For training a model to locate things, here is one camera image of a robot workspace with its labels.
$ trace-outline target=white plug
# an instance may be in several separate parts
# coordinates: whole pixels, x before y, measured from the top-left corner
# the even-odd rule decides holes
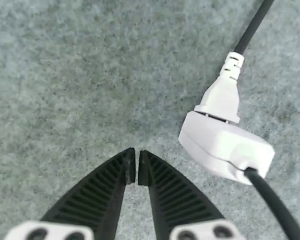
[[[200,105],[186,115],[178,140],[211,173],[251,185],[244,170],[254,168],[265,178],[275,151],[261,137],[228,124],[239,122],[236,79],[243,63],[243,56],[239,55],[229,53]]]

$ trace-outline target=white plug housing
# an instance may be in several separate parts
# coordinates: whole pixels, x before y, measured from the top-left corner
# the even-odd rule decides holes
[[[178,140],[209,172],[247,185],[244,170],[254,168],[264,178],[275,155],[261,137],[195,111],[186,115]]]
[[[25,221],[12,228],[4,240],[94,240],[91,228],[80,225],[63,224],[46,221]]]
[[[194,110],[198,113],[209,114],[233,123],[239,123],[239,93],[237,80],[244,56],[230,52],[216,81],[206,90],[199,105]]]

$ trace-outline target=power cord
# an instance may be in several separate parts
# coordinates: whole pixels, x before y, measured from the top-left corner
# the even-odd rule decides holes
[[[254,36],[255,32],[257,31],[258,27],[260,26],[261,22],[265,18],[266,14],[268,13],[270,7],[272,6],[274,0],[264,0],[261,4],[259,10],[256,12],[255,16],[251,20],[249,26],[245,30],[244,34],[242,35],[240,41],[238,42],[237,46],[235,47],[234,51],[238,54],[243,54],[246,50],[250,40]]]
[[[300,227],[289,210],[271,189],[267,182],[258,174],[256,169],[248,167],[244,175],[251,181],[255,189],[269,206],[280,223],[283,231],[290,240],[300,240]]]

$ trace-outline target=gray carpet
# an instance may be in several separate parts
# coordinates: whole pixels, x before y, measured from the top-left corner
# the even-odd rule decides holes
[[[0,239],[135,147],[188,177],[248,240],[285,239],[251,186],[178,143],[261,0],[0,0]],[[240,127],[276,155],[267,181],[300,223],[300,0],[277,0],[245,52]],[[118,240],[154,240],[148,190],[126,189]]]

